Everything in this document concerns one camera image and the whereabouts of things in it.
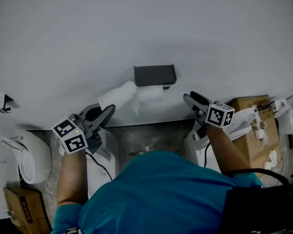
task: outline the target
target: gray floor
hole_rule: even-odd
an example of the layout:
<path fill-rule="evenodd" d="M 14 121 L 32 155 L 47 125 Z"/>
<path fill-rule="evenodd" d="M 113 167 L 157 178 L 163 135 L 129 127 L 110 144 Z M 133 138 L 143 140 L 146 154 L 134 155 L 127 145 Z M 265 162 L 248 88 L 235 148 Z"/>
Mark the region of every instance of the gray floor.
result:
<path fill-rule="evenodd" d="M 120 171 L 133 157 L 153 150 L 167 150 L 184 156 L 183 140 L 192 126 L 193 120 L 185 120 L 108 129 L 119 143 Z M 47 215 L 52 225 L 56 211 L 56 191 L 62 156 L 58 152 L 59 144 L 51 131 L 33 133 L 45 141 L 51 149 L 51 175 L 45 182 L 36 184 L 35 188 L 42 193 Z M 273 171 L 281 173 L 282 170 L 282 175 L 290 178 L 290 175 L 293 174 L 293 150 L 289 149 L 288 136 L 280 136 L 280 147 L 284 164 L 280 162 Z M 273 186 L 277 183 L 276 179 L 269 176 L 262 176 L 261 181 L 265 186 Z"/>

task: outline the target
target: white wall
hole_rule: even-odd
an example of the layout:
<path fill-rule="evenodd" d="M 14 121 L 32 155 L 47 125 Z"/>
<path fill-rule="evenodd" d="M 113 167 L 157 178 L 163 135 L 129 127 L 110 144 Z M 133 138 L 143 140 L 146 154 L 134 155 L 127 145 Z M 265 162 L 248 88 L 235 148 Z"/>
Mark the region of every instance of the white wall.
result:
<path fill-rule="evenodd" d="M 127 105 L 111 125 L 192 117 L 191 90 L 292 94 L 293 0 L 0 0 L 0 92 L 21 106 L 0 115 L 0 135 L 14 123 L 50 128 L 133 79 L 134 65 L 171 63 L 178 80 L 164 100 L 139 117 Z"/>

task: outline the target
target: toilet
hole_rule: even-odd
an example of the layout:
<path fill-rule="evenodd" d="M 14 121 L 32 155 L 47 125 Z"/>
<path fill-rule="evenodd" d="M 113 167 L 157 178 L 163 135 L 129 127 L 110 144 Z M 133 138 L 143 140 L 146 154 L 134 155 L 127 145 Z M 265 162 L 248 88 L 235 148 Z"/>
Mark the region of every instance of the toilet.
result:
<path fill-rule="evenodd" d="M 114 135 L 105 129 L 101 129 L 98 134 L 101 137 L 102 145 L 92 155 L 95 160 L 103 165 L 114 179 L 119 173 L 119 158 L 118 158 L 118 142 Z M 60 154 L 63 156 L 65 149 L 60 146 Z M 104 184 L 110 182 L 110 178 L 106 171 L 98 166 L 88 155 L 87 159 L 87 181 L 88 181 L 88 196 L 91 196 Z"/>
<path fill-rule="evenodd" d="M 255 119 L 255 117 L 256 113 L 253 108 L 247 108 L 238 111 L 233 115 L 231 125 L 227 128 L 224 128 L 223 130 L 228 135 L 230 140 L 235 140 L 252 131 L 250 124 Z M 191 130 L 188 136 L 184 139 L 186 159 L 203 167 L 205 162 L 205 149 L 208 143 L 208 136 L 199 138 L 196 132 L 194 130 Z M 206 167 L 220 172 L 211 145 L 207 149 L 206 160 Z"/>
<path fill-rule="evenodd" d="M 26 130 L 17 130 L 14 138 L 0 138 L 16 156 L 21 176 L 28 184 L 45 181 L 51 173 L 51 153 L 46 143 Z"/>

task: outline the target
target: wire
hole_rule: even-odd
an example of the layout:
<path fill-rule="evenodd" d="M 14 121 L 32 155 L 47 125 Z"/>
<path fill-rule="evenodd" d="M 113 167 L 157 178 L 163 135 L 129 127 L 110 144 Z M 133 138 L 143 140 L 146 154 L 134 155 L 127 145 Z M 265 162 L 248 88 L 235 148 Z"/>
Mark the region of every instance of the wire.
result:
<path fill-rule="evenodd" d="M 284 165 L 284 160 L 282 159 L 282 168 L 281 168 L 281 173 L 280 173 L 280 175 L 282 175 L 283 165 Z"/>
<path fill-rule="evenodd" d="M 284 184 L 287 187 L 290 187 L 289 181 L 286 177 L 273 172 L 272 170 L 266 170 L 263 168 L 250 168 L 250 169 L 239 169 L 239 170 L 233 170 L 226 172 L 225 175 L 235 175 L 235 174 L 242 174 L 242 173 L 260 173 L 260 174 L 267 174 L 270 175 L 276 179 L 278 179 L 282 184 Z"/>
<path fill-rule="evenodd" d="M 209 148 L 210 143 L 208 143 L 207 147 L 205 148 L 205 154 L 204 154 L 204 167 L 206 167 L 207 163 L 207 149 Z"/>
<path fill-rule="evenodd" d="M 17 135 L 16 137 L 13 137 L 13 138 L 10 138 L 10 139 L 14 139 L 14 138 L 17 138 L 18 136 L 20 136 L 21 134 Z"/>
<path fill-rule="evenodd" d="M 92 158 L 94 163 L 96 163 L 98 166 L 102 167 L 104 169 L 104 171 L 106 171 L 107 175 L 109 176 L 110 180 L 112 181 L 113 179 L 112 179 L 111 175 L 109 174 L 108 170 L 103 165 L 99 164 L 90 153 L 86 152 L 86 154 L 88 154 L 90 156 L 90 158 Z"/>
<path fill-rule="evenodd" d="M 277 127 L 277 131 L 278 131 L 278 140 L 280 140 L 280 134 L 279 134 L 279 121 L 275 118 L 275 125 Z"/>

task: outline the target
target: cardboard box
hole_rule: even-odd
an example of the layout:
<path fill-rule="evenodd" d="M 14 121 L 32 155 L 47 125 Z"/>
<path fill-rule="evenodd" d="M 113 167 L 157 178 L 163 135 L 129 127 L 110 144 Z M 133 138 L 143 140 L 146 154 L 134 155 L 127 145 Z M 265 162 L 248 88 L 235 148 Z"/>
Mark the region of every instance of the cardboard box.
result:
<path fill-rule="evenodd" d="M 5 187 L 3 191 L 12 222 L 19 231 L 23 234 L 51 232 L 39 192 L 26 187 Z"/>
<path fill-rule="evenodd" d="M 237 98 L 228 103 L 229 106 L 233 107 L 236 112 L 250 108 L 254 105 L 262 105 L 269 102 L 268 96 L 259 97 L 244 97 Z M 252 168 L 264 168 L 264 162 L 270 161 L 268 154 L 270 150 L 276 150 L 277 162 L 280 161 L 280 148 L 278 130 L 274 120 L 273 112 L 270 108 L 259 111 L 262 121 L 266 122 L 266 132 L 268 136 L 268 145 L 263 146 L 261 140 L 256 139 L 254 131 L 236 139 L 233 141 L 235 146 L 241 151 L 243 156 L 249 161 Z"/>

